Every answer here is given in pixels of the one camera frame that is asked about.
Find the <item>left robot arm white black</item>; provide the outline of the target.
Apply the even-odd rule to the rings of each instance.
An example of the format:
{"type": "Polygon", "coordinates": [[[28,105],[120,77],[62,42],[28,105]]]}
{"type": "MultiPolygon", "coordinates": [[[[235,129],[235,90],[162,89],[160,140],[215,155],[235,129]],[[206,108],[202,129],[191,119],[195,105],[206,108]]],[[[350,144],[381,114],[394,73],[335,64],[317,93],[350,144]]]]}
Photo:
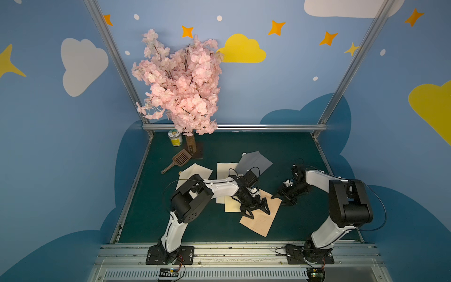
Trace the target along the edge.
{"type": "Polygon", "coordinates": [[[190,176],[170,199],[169,223],[157,245],[148,257],[152,263],[169,264],[175,261],[182,238],[189,223],[194,221],[212,199],[222,196],[235,198],[240,213],[254,219],[253,211],[270,215],[268,200],[260,195],[258,177],[251,170],[244,175],[230,175],[220,180],[204,180],[200,175],[190,176]]]}

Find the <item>yellow envelope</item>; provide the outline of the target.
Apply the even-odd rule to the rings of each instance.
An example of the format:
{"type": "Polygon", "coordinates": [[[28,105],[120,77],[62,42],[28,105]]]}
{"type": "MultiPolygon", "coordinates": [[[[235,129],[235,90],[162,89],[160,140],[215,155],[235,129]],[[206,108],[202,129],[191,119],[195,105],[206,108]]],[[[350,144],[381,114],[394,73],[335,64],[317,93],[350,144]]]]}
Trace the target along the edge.
{"type": "Polygon", "coordinates": [[[239,213],[241,202],[233,197],[226,196],[224,198],[224,211],[226,213],[239,213]]]}

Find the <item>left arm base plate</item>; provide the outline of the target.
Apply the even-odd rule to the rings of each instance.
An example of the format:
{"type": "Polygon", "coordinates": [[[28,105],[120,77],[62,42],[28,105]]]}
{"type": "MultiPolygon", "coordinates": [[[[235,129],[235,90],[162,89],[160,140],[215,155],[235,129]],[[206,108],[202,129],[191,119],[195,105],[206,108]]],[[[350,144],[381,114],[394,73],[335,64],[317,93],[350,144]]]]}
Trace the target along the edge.
{"type": "Polygon", "coordinates": [[[168,253],[163,246],[154,245],[148,250],[146,265],[172,265],[182,262],[184,265],[192,265],[194,259],[193,246],[181,246],[172,253],[168,253]]]}

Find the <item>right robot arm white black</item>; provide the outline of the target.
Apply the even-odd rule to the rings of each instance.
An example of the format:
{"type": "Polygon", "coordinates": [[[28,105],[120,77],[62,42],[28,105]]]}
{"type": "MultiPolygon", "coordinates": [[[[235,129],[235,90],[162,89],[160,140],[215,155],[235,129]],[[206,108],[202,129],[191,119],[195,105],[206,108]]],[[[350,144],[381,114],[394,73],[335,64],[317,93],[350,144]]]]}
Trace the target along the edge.
{"type": "Polygon", "coordinates": [[[281,205],[293,206],[297,198],[318,188],[328,194],[328,218],[304,244],[304,257],[313,260],[331,252],[343,236],[364,224],[371,223],[373,211],[364,182],[343,179],[323,171],[293,165],[292,179],[281,184],[271,198],[282,200],[281,205]]]}

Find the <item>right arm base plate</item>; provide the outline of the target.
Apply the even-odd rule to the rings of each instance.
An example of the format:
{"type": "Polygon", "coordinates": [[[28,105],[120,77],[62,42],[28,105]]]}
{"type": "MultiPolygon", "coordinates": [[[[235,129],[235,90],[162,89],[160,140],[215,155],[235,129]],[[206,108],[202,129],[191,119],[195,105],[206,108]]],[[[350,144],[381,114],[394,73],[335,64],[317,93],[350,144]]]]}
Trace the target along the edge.
{"type": "Polygon", "coordinates": [[[288,264],[334,264],[332,249],[318,249],[310,246],[285,246],[288,264]]]}

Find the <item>brown letter paper front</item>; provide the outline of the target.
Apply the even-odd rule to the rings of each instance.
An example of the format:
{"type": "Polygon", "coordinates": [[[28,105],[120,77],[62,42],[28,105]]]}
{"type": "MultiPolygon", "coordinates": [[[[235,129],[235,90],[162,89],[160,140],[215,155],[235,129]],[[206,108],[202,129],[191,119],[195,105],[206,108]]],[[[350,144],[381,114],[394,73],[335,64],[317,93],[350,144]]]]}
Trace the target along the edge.
{"type": "Polygon", "coordinates": [[[278,209],[281,205],[281,199],[271,199],[272,195],[263,190],[260,190],[260,196],[267,199],[268,207],[270,209],[270,215],[264,213],[261,210],[255,210],[253,211],[254,219],[243,216],[240,220],[240,224],[263,237],[267,237],[278,209]]]}

